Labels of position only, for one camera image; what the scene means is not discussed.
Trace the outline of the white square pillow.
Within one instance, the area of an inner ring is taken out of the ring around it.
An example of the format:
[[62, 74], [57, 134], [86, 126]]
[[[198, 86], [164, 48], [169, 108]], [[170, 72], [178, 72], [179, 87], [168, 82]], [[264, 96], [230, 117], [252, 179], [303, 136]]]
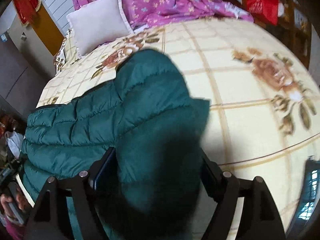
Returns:
[[97, 46], [133, 34], [122, 0], [97, 0], [67, 15], [81, 56]]

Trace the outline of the dark green puffer jacket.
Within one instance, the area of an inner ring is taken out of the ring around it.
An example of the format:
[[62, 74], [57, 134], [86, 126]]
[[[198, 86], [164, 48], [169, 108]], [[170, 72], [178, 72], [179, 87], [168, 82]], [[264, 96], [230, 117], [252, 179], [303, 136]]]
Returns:
[[72, 178], [114, 147], [115, 184], [94, 200], [107, 236], [191, 239], [209, 107], [167, 56], [141, 50], [113, 80], [29, 115], [23, 186], [36, 200], [49, 176]]

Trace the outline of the red hanging decoration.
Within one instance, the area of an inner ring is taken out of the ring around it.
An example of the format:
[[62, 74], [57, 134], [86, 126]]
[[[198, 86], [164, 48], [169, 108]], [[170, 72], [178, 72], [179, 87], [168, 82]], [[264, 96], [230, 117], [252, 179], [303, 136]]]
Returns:
[[41, 0], [13, 0], [18, 18], [22, 25], [28, 25], [37, 17]]

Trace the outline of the red shopping bag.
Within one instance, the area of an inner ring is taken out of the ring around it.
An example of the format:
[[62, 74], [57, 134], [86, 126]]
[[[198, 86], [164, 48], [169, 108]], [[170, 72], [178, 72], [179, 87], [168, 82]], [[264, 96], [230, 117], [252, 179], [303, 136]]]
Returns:
[[247, 11], [266, 24], [278, 24], [278, 8], [279, 0], [246, 0]]

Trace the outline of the white plastic bag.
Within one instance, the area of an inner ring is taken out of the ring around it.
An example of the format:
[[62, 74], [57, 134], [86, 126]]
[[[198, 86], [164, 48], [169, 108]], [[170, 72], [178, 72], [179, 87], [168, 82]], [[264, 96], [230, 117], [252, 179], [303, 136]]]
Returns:
[[16, 159], [18, 159], [20, 157], [20, 151], [22, 148], [22, 142], [23, 142], [24, 136], [20, 133], [13, 131], [13, 132], [5, 132], [4, 137], [12, 155]]

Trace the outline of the cream floral bed sheet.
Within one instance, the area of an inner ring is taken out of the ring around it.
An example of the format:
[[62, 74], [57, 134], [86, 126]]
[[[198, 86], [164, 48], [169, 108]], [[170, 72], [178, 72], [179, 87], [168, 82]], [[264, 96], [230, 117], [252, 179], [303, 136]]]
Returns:
[[65, 59], [39, 106], [68, 103], [116, 75], [116, 65], [146, 48], [168, 55], [191, 95], [210, 101], [202, 147], [237, 177], [262, 177], [287, 231], [302, 190], [305, 162], [319, 161], [319, 88], [303, 64], [259, 26], [234, 19], [194, 20], [141, 29]]

